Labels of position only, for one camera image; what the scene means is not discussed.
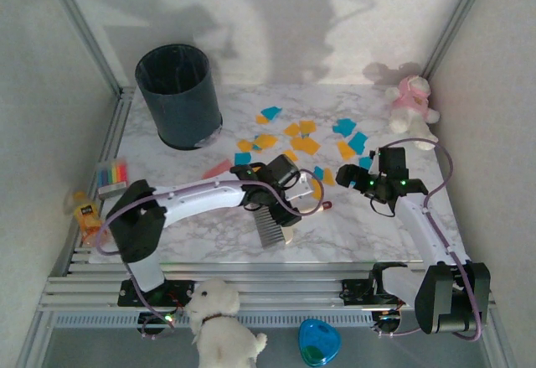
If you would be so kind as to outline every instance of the yellow bottle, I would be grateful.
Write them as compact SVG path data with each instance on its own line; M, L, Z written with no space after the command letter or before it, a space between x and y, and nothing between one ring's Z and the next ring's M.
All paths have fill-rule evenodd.
M76 192L73 195L73 200L75 201L75 218L82 233L82 242L87 246L95 246L97 232L102 226L97 207L82 191ZM100 237L100 243L104 244L107 241L108 232L105 231Z

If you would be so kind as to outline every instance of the marble surface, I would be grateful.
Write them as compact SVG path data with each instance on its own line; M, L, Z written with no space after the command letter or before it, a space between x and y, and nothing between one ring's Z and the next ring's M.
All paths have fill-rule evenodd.
M334 174L345 163L336 143L342 136L332 132L339 118L351 118L365 133L364 155L379 145L400 138L388 127L389 103L381 86L225 86L218 92L224 128L218 141L208 148L183 153L164 145L139 91L134 95L119 156L126 158L129 179L146 179L150 185L172 186L200 180L204 171L224 159L234 160L240 139L270 133L279 140L252 161L270 162L291 148L283 130L292 122L313 120L317 131L311 137L321 143L314 156L296 152L300 168L329 167ZM268 106L283 108L271 124L259 125L255 115ZM418 150L407 143L406 157L411 178L420 178L428 189L442 182L433 152ZM181 220L164 230L157 252L162 262L373 262L419 261L420 256L401 222L375 214L369 200L359 192L326 186L326 200L333 208L303 218L294 225L294 239L288 246L263 250L253 215L233 208L213 210ZM296 205L313 205L312 197ZM111 208L112 201L106 201ZM456 221L445 191L432 198L452 241L460 241ZM119 257L102 257L93 251L92 263L119 262Z

